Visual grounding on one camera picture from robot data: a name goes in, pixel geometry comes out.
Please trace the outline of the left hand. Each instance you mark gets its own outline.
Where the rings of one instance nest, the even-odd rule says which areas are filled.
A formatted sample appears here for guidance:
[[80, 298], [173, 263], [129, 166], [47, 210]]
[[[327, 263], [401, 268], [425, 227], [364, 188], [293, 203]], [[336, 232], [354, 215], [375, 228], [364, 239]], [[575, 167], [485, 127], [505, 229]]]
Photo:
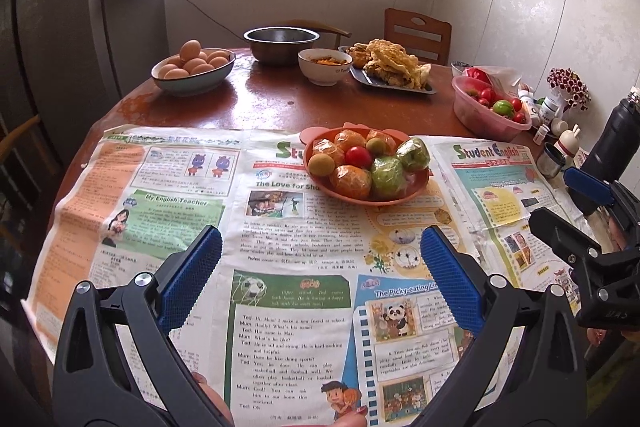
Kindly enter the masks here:
[[[227, 418], [227, 421], [231, 426], [235, 425], [235, 421], [231, 415], [231, 411], [228, 405], [224, 402], [218, 393], [209, 386], [207, 379], [198, 372], [193, 372], [192, 377], [194, 381], [198, 383], [204, 393], [208, 396], [208, 399], [215, 404], [215, 407], [221, 411], [222, 415]], [[368, 425], [366, 413], [364, 412], [350, 412], [347, 415], [339, 418], [331, 424], [331, 427], [366, 427]]]

